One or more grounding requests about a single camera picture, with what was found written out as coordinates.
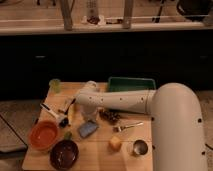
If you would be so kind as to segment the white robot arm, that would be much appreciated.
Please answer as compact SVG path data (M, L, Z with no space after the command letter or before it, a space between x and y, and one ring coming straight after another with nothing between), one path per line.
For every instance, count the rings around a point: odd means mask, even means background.
M201 106L189 87L167 83L156 90L99 92L89 81L75 99L83 106L150 115L153 171L208 171Z

